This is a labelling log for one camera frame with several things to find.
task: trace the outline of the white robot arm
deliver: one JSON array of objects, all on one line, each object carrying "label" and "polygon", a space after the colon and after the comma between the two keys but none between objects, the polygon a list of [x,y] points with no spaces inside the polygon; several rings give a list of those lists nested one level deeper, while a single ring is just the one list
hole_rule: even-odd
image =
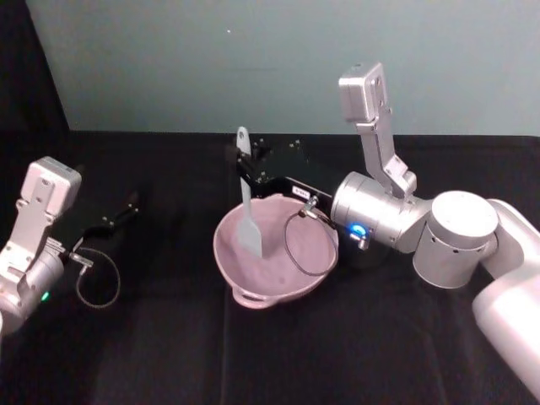
[{"label": "white robot arm", "polygon": [[482,264],[494,281],[472,303],[478,326],[540,400],[540,233],[506,202],[463,191],[414,197],[416,176],[394,153],[384,83],[380,63],[359,64],[339,81],[373,178],[350,173],[331,220],[362,249],[373,239],[414,252],[417,274],[443,289],[464,286]]},{"label": "white robot arm", "polygon": [[[51,157],[39,159],[28,168],[16,202],[18,216],[0,252],[0,344],[2,337],[20,329],[46,298],[69,260],[82,265],[79,280],[93,267],[92,261],[76,253],[84,240],[110,236],[138,214],[138,205],[132,197],[127,207],[116,215],[107,218],[100,211],[92,213],[95,217],[99,214],[99,220],[90,226],[86,223],[88,211],[83,213],[85,223],[80,227],[70,222],[73,218],[64,221],[81,181],[82,176],[76,170]],[[59,230],[68,230],[67,238],[66,232],[59,238],[63,243],[52,237]]]},{"label": "white robot arm", "polygon": [[0,337],[13,333],[62,276],[62,244],[49,238],[51,226],[73,205],[81,175],[45,157],[28,169],[16,206],[19,214],[0,252]]}]

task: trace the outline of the blue led light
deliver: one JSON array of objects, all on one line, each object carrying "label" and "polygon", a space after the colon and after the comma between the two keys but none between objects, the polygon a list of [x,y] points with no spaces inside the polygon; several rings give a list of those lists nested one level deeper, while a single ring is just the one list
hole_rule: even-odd
[{"label": "blue led light", "polygon": [[352,224],[349,228],[351,232],[358,236],[366,236],[368,234],[367,229],[359,224]]}]

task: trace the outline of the spatula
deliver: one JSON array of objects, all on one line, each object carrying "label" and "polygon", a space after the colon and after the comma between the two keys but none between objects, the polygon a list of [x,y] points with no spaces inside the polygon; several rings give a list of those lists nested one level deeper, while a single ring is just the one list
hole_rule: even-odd
[{"label": "spatula", "polygon": [[[242,153],[251,156],[250,134],[244,127],[238,128],[236,147]],[[242,203],[244,204],[244,216],[236,229],[238,241],[253,255],[262,257],[261,230],[251,215],[251,188],[244,179],[240,179],[240,187],[242,190]]]}]

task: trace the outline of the black tablecloth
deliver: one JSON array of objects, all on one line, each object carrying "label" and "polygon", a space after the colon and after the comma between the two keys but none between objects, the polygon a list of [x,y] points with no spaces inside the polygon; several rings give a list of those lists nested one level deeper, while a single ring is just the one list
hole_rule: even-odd
[{"label": "black tablecloth", "polygon": [[[355,136],[300,138],[313,160],[364,172]],[[536,403],[476,328],[471,303],[490,278],[430,287],[411,257],[375,268],[342,263],[302,300],[239,307],[212,252],[215,226],[240,202],[213,134],[2,135],[0,236],[6,240],[28,163],[49,154],[84,164],[79,201],[117,206],[144,190],[138,221],[106,244],[120,300],[90,310],[68,267],[17,334],[4,340],[2,403],[360,404]],[[506,200],[540,225],[540,138],[396,137],[417,196],[462,189]]]}]

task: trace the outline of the spatula head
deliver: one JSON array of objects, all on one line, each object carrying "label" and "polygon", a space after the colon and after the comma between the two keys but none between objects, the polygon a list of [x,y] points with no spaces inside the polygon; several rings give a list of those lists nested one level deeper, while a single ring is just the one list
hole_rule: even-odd
[{"label": "spatula head", "polygon": [[236,234],[242,246],[253,255],[262,257],[262,235],[257,224],[253,222],[253,219],[246,216],[242,218],[238,223]]}]

